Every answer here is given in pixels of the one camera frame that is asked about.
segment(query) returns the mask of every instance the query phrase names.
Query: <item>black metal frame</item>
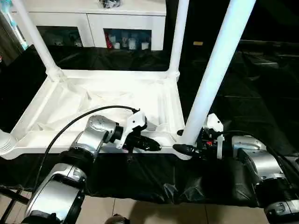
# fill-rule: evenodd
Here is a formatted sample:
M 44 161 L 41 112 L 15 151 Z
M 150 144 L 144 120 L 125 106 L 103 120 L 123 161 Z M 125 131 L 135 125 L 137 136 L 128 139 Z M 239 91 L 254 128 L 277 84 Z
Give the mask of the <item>black metal frame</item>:
M 17 192 L 14 192 L 9 189 L 0 189 L 0 194 L 12 199 L 8 207 L 6 208 L 3 216 L 1 217 L 0 224 L 5 224 L 16 202 L 20 202 L 25 205 L 28 203 L 29 199 L 20 195 L 21 192 L 22 192 L 21 190 L 17 190 Z

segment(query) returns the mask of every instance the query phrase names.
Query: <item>cabinet door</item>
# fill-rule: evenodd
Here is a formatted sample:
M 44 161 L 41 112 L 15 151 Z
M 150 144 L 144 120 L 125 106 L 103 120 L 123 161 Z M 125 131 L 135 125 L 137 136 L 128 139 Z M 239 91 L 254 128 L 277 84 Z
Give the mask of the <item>cabinet door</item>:
M 163 50 L 165 16 L 144 15 L 115 15 L 115 14 L 88 14 L 88 20 L 96 47 L 107 47 L 108 35 L 116 35 L 116 39 L 123 38 L 121 33 L 128 33 L 125 38 L 135 38 L 140 31 L 141 42 L 149 42 L 152 50 Z
M 29 13 L 29 15 L 48 45 L 94 46 L 86 14 Z M 13 13 L 13 17 L 28 45 L 31 45 L 31 37 L 21 17 L 18 13 Z

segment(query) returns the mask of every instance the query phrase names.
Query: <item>white cabinet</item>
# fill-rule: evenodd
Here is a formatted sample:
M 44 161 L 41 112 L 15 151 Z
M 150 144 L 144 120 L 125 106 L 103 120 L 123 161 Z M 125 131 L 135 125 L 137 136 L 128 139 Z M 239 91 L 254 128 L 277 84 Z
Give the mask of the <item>white cabinet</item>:
M 46 44 L 63 45 L 65 42 L 68 45 L 94 46 L 86 14 L 35 12 L 29 14 Z M 13 13 L 13 17 L 28 45 L 31 45 L 31 37 L 18 13 Z
M 152 50 L 163 50 L 164 16 L 88 14 L 88 20 L 96 47 L 104 48 L 107 46 L 105 30 L 108 30 L 108 32 L 115 31 L 114 35 L 117 39 L 122 39 L 122 33 L 128 33 L 129 38 L 136 31 L 139 32 L 139 37 L 137 37 L 139 39 L 137 41 L 139 49 L 142 42 L 149 42 Z M 146 34 L 142 35 L 143 31 L 145 33 L 148 31 L 149 38 L 146 37 Z
M 136 49 L 146 45 L 151 50 L 163 49 L 165 0 L 123 0 L 120 7 L 111 9 L 104 9 L 99 0 L 23 1 L 48 45 L 113 48 L 116 41 L 123 49 L 122 40 L 131 38 Z M 16 10 L 12 14 L 24 38 L 32 44 Z

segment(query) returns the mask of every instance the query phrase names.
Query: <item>shelf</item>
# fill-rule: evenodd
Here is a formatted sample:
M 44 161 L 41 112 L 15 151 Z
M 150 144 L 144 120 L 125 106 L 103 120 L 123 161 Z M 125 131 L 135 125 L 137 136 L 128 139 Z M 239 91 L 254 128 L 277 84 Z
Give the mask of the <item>shelf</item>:
M 105 9 L 99 0 L 23 0 L 29 12 L 123 14 L 166 16 L 165 0 L 123 0 L 120 7 Z

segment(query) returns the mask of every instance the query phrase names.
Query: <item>glass cabinet door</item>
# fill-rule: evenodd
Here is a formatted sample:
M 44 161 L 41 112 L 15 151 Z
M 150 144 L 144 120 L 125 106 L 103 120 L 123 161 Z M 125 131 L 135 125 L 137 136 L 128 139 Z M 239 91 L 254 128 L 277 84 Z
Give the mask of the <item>glass cabinet door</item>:
M 83 47 L 77 27 L 37 26 L 46 45 Z
M 151 49 L 151 30 L 104 28 L 107 48 Z

